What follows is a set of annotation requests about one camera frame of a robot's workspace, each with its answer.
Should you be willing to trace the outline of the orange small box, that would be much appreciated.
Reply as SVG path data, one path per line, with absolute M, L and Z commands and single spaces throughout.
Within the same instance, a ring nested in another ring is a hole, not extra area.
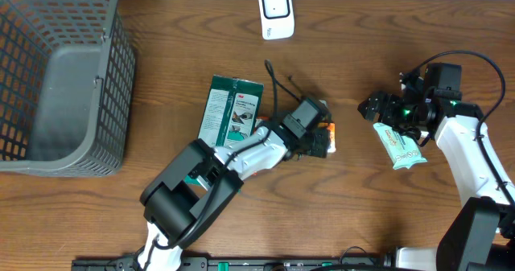
M 321 122 L 319 127 L 327 130 L 329 135 L 328 153 L 336 152 L 336 124 L 334 122 Z

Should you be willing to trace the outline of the mint green wipes packet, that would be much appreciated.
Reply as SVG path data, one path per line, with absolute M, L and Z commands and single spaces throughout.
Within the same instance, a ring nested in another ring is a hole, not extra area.
M 373 128 L 385 147 L 394 170 L 410 169 L 413 165 L 427 162 L 412 138 L 402 136 L 392 127 L 380 122 L 374 123 Z

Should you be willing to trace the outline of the white green glove package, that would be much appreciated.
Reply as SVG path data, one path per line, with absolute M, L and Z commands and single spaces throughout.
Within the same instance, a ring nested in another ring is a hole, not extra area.
M 214 75 L 198 138 L 210 147 L 229 146 L 254 132 L 264 85 Z

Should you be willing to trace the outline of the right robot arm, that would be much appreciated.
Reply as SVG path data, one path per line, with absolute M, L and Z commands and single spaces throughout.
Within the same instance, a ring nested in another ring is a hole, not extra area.
M 407 166 L 430 140 L 443 152 L 462 208 L 435 248 L 398 248 L 385 263 L 410 270 L 512 270 L 514 185 L 488 136 L 486 116 L 462 100 L 461 68 L 431 64 L 403 74 L 400 96 L 373 92 L 358 106 L 391 158 Z

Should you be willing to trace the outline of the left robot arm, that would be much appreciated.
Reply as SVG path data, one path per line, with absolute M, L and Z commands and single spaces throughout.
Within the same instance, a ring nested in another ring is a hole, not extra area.
M 142 192 L 148 237 L 137 257 L 142 270 L 177 270 L 182 251 L 212 225 L 244 181 L 295 154 L 325 158 L 334 145 L 328 119 L 302 125 L 291 115 L 264 121 L 243 141 L 188 144 Z

